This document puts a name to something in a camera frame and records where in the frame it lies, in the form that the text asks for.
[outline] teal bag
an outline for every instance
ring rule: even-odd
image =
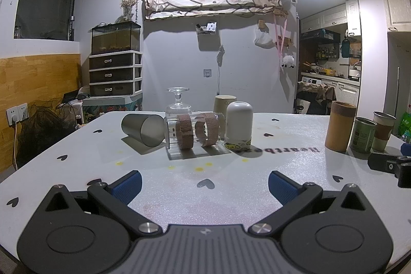
[[[350,57],[350,41],[344,39],[341,42],[341,57],[349,58]]]

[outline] kitchen cabinet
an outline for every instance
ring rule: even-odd
[[[323,84],[334,86],[337,101],[348,102],[350,104],[357,106],[359,87],[347,83],[340,83],[333,80],[322,79],[321,81]]]
[[[411,31],[411,0],[384,0],[388,31]]]
[[[347,10],[345,4],[330,8],[321,12],[323,27],[331,27],[347,22]]]
[[[347,23],[347,9],[346,5],[342,4],[334,8],[330,8],[323,12],[311,15],[307,18],[301,19],[301,33],[314,31],[316,29],[327,28],[332,30],[332,26]]]
[[[315,14],[301,20],[301,33],[323,28],[321,14]]]
[[[346,1],[345,8],[347,11],[348,36],[361,35],[360,6],[358,0]]]

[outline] aquarium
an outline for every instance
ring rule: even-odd
[[[140,51],[140,28],[141,26],[133,21],[94,27],[91,55],[126,50]]]

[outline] black net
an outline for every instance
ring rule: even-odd
[[[57,100],[36,102],[29,107],[29,118],[21,122],[16,155],[20,168],[76,129],[76,117],[69,104]]]

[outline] pink lanyard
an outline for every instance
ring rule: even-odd
[[[274,14],[274,25],[275,25],[275,40],[277,42],[277,50],[278,50],[278,59],[281,62],[282,49],[284,47],[285,31],[287,28],[287,17],[285,18],[285,21],[284,21],[284,30],[281,36],[281,47],[279,46],[279,41],[278,41],[277,18],[275,17],[275,14]]]

